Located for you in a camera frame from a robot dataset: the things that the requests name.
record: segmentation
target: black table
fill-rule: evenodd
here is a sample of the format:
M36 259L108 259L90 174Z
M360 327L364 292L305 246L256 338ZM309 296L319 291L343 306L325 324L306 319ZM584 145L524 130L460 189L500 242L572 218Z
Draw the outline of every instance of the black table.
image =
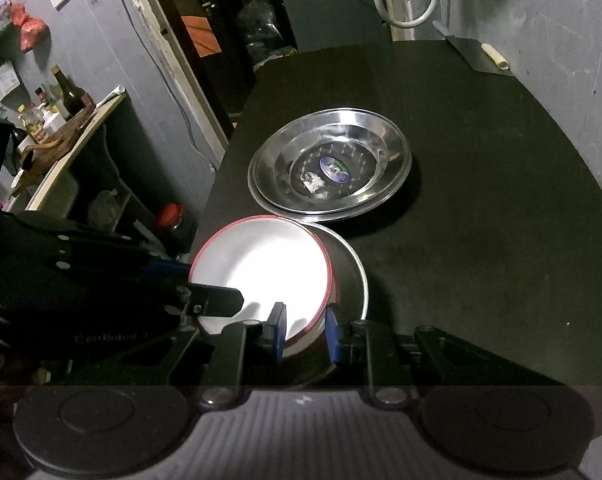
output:
M324 108L378 112L414 165L395 197L331 224L358 252L369 318L432 324L574 385L602 385L602 191L513 77L479 73L444 41L324 50L269 62L225 154L193 251L261 214L246 182L261 143ZM602 388L584 388L602 433Z

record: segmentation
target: white bowl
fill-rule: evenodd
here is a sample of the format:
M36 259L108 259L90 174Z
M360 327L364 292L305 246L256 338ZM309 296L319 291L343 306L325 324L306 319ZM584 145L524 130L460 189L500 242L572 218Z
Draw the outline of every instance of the white bowl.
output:
M277 301L285 303L286 357L316 340L335 291L330 257L319 238L292 220L271 215L243 218L217 231L194 259L190 282L229 286L243 295L235 316L199 317L210 334L239 320L265 321Z

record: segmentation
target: sticker label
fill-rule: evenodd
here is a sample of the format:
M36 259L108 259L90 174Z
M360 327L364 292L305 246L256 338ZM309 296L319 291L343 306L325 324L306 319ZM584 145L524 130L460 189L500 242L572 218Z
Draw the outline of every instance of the sticker label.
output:
M310 193L316 193L317 190L325 186L323 179L312 171L308 171L301 175L301 182Z
M319 167L326 177L337 184L345 184L350 180L350 174L345 164L338 158L323 156L319 160Z

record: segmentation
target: stacked metal plates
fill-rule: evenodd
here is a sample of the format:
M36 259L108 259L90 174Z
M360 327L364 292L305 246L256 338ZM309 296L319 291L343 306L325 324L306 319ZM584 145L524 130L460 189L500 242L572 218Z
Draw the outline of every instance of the stacked metal plates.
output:
M412 164L407 140L374 112L333 108L283 126L252 157L248 186L271 213L305 222L351 218L389 199Z

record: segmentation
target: red rim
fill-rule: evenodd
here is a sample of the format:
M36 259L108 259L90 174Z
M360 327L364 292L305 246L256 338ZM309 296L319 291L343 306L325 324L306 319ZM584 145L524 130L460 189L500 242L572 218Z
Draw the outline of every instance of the red rim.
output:
M277 215L254 215L254 216L248 216L246 218L240 218L238 220L235 220L234 222L219 229L219 231L217 231L212 236L210 236L209 240L203 244L203 247L201 247L201 249L197 253L197 256L195 256L194 261L192 262L192 266L190 267L190 273L188 274L188 281L190 283L192 282L192 274L194 273L194 268L197 266L197 262L198 262L199 258L201 257L201 254L204 253L204 251L212 243L212 241L215 240L215 238L217 238L223 232L227 231L230 227L233 227L236 224L240 224L240 223L246 222L248 220L257 220L257 219L263 219L263 218L276 218L277 220L283 220L283 221L289 222L290 224L296 225L297 227L302 228L319 245L319 248L321 249L321 252L323 253L323 257L325 258L325 265L328 270L328 283L327 283L325 294L323 296L323 301L321 302L321 307L317 311L316 315L312 318L310 323L308 323L305 327L303 327L292 338L286 340L285 346L289 346L289 345L292 345L293 343L296 343L297 341L299 341L299 339L301 339L319 321L319 319L321 318L321 315L325 311L325 307L327 306L328 300L330 299L330 293L332 291L332 287L334 286L334 277L332 275L332 262L330 261L330 255L328 254L328 251L325 248L323 242L321 240L319 240L319 237L317 235L315 235L312 231L310 231L310 229L307 229L304 225L301 225L298 222L294 222L293 220L290 220L288 218L283 218L283 217L277 216ZM197 319L197 324L199 325L199 328L201 330L203 330L204 333L207 333L207 330L205 328L203 328L201 323L199 323L198 319Z

